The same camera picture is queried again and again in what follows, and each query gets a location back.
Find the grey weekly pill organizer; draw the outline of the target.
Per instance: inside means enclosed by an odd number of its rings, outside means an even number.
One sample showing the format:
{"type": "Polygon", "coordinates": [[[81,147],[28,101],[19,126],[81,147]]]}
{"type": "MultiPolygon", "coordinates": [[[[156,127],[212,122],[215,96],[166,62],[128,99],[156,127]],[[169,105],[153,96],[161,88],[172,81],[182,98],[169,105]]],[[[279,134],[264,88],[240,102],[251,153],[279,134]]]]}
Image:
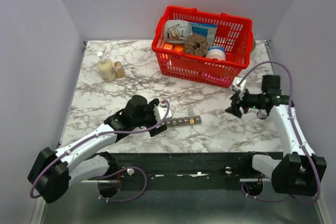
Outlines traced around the grey weekly pill organizer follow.
{"type": "Polygon", "coordinates": [[[200,115],[195,115],[193,108],[187,109],[188,116],[179,118],[167,118],[163,122],[167,127],[183,127],[183,126],[193,126],[200,125],[202,119],[200,115]]]}

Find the white pill bottle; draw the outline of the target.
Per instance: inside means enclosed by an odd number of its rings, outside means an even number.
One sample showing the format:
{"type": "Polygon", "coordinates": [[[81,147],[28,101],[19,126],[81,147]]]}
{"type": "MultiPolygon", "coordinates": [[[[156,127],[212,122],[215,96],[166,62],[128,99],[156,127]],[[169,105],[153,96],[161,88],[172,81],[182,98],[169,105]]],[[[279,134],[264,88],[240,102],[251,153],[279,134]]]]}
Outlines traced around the white pill bottle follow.
{"type": "Polygon", "coordinates": [[[257,117],[261,120],[265,120],[268,117],[266,110],[258,110],[257,117]]]}

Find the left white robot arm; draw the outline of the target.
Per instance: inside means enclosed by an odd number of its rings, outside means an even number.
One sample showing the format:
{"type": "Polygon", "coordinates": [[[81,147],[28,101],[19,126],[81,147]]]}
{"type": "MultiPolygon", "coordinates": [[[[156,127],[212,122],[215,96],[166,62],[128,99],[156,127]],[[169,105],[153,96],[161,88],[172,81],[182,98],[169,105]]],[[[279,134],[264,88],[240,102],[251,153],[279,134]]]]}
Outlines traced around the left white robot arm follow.
{"type": "Polygon", "coordinates": [[[169,101],[155,98],[149,102],[134,95],[125,108],[107,117],[88,135],[56,150],[41,150],[27,177],[32,186],[30,198],[41,197],[50,204],[75,183],[94,177],[112,179],[117,171],[115,164],[97,152],[131,134],[148,132],[156,136],[167,129],[163,122],[170,116],[169,101]]]}

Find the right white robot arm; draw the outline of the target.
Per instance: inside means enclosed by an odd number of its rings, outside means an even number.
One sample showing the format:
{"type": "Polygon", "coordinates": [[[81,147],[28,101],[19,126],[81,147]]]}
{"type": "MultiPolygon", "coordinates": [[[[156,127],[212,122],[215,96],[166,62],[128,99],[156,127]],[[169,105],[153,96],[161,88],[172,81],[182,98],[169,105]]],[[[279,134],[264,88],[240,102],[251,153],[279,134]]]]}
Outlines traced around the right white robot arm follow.
{"type": "Polygon", "coordinates": [[[271,180],[275,192],[281,194],[318,196],[320,182],[326,171],[324,157],[319,157],[307,143],[296,118],[294,104],[281,93],[280,77],[264,75],[261,93],[252,94],[246,80],[235,77],[231,89],[231,105],[225,111],[242,117],[249,109],[257,109],[258,117],[270,117],[279,134],[283,158],[251,152],[241,165],[242,173],[249,178],[259,172],[271,180]]]}

